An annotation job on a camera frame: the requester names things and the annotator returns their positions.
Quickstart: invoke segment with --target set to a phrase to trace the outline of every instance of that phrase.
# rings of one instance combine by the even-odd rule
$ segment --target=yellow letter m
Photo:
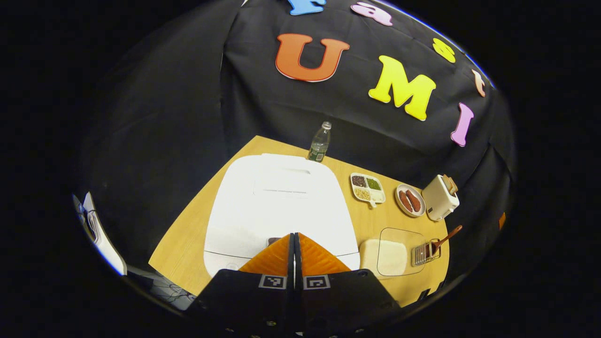
[[[436,88],[434,81],[426,75],[418,75],[409,82],[402,63],[386,55],[380,55],[379,59],[383,64],[382,74],[376,88],[370,89],[369,96],[388,103],[390,102],[388,93],[392,87],[394,105],[398,108],[413,97],[411,102],[405,106],[405,111],[418,120],[425,121],[426,107],[432,91]]]

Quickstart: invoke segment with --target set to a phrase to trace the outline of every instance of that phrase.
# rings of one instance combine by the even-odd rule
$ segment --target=pink letter
[[[383,11],[377,7],[368,5],[364,2],[357,2],[357,4],[352,5],[350,7],[350,9],[352,9],[354,12],[359,13],[363,16],[370,17],[370,18],[374,19],[375,21],[378,21],[382,25],[392,26],[392,22],[390,22],[390,19],[392,19],[392,17],[390,16],[390,14],[386,13],[385,11]]]
[[[472,69],[472,72],[474,73],[474,76],[476,77],[475,81],[476,81],[476,89],[478,90],[478,93],[480,93],[480,96],[484,97],[486,96],[486,93],[484,92],[484,81],[482,81],[482,76],[480,76],[480,73],[476,72],[475,70]]]
[[[463,103],[459,104],[459,122],[457,128],[451,133],[451,140],[455,141],[458,145],[465,146],[465,135],[468,133],[469,122],[474,118],[474,112]]]

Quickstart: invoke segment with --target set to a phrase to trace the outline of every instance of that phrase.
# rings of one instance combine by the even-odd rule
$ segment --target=water bottle
[[[322,128],[315,134],[315,137],[311,141],[311,150],[309,150],[309,155],[307,156],[311,161],[321,162],[323,157],[326,156],[326,151],[330,144],[330,129],[332,129],[332,123],[324,121]]]

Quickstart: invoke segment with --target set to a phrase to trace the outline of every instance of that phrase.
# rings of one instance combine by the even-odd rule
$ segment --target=plate
[[[400,191],[407,191],[409,190],[415,197],[417,197],[417,199],[419,200],[419,203],[421,204],[421,208],[419,209],[419,212],[414,212],[414,211],[409,211],[407,210],[407,208],[405,208],[405,206],[401,203],[401,199],[398,196],[398,193]],[[414,187],[407,185],[407,184],[399,184],[397,187],[397,191],[394,194],[395,199],[397,200],[397,204],[398,207],[401,208],[402,211],[404,211],[407,215],[411,216],[411,217],[419,217],[421,215],[423,215],[426,212],[426,204],[424,203],[424,198],[421,196],[420,193],[418,193],[417,190],[415,190]]]
[[[353,177],[362,177],[362,180],[356,180],[353,182]],[[376,177],[352,173],[350,175],[350,186],[353,190],[353,194],[358,200],[369,202],[372,206],[374,203],[386,202],[386,194],[384,193],[384,187],[380,180]]]

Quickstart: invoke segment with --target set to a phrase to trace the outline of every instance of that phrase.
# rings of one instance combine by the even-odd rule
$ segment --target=colorful letter
[[[434,50],[443,58],[447,59],[447,61],[455,63],[455,52],[453,52],[453,50],[441,40],[437,38],[434,38],[433,40],[434,43],[432,44],[432,46],[434,47]]]
[[[474,112],[469,109],[468,106],[463,103],[459,104],[459,122],[455,131],[451,133],[451,140],[455,141],[458,145],[465,146],[465,135],[468,133],[469,122],[474,118]]]
[[[309,13],[318,13],[323,11],[323,7],[315,6],[313,2],[319,5],[325,5],[326,0],[288,0],[292,5],[292,15],[303,15]]]
[[[383,11],[377,7],[368,5],[364,2],[357,2],[357,4],[352,5],[350,7],[350,9],[352,9],[354,12],[359,13],[363,16],[370,17],[370,18],[374,19],[375,21],[378,21],[382,25],[392,26],[392,22],[390,22],[390,20],[392,19],[392,16],[390,16],[390,14],[386,13],[385,11]]]
[[[322,39],[322,45],[326,46],[322,64],[318,68],[309,69],[301,66],[300,61],[303,47],[313,41],[313,38],[302,34],[281,34],[278,40],[280,44],[278,55],[275,57],[275,67],[284,76],[307,82],[319,82],[331,78],[338,68],[342,51],[350,48],[346,42],[332,38]]]
[[[397,60],[380,55],[378,58],[383,64],[382,74],[376,88],[368,92],[372,99],[388,103],[390,102],[390,87],[394,95],[394,105],[398,108],[413,96],[411,102],[405,106],[407,114],[420,121],[426,120],[426,107],[430,100],[432,90],[436,84],[426,75],[418,75],[411,82],[407,80],[405,68]]]
[[[474,76],[476,77],[475,81],[476,81],[476,89],[478,90],[478,93],[480,93],[480,96],[484,97],[486,96],[486,93],[484,92],[484,81],[482,81],[482,76],[480,76],[480,73],[476,72],[475,70],[472,69],[472,72],[474,73]]]

